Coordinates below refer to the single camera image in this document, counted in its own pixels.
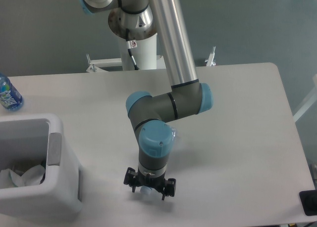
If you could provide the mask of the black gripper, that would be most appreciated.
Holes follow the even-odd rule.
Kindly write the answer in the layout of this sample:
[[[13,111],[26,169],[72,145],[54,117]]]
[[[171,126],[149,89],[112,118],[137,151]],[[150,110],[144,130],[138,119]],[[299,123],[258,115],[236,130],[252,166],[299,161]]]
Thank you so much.
[[[158,190],[162,194],[162,200],[166,197],[174,197],[176,192],[176,179],[165,179],[165,173],[160,176],[143,175],[141,171],[136,172],[133,168],[128,167],[124,181],[125,185],[132,188],[134,193],[136,187],[147,186]]]

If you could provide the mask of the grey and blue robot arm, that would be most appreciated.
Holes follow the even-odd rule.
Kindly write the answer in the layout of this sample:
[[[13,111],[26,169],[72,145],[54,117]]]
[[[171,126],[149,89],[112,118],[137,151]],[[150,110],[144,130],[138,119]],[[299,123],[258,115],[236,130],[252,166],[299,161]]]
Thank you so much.
[[[169,122],[208,111],[213,96],[199,81],[179,0],[79,0],[87,14],[109,11],[108,24],[122,38],[134,70],[133,42],[158,35],[171,90],[157,96],[137,91],[128,96],[126,110],[139,147],[138,168],[128,168],[124,184],[148,187],[173,197],[176,180],[166,179],[167,162],[175,144]]]

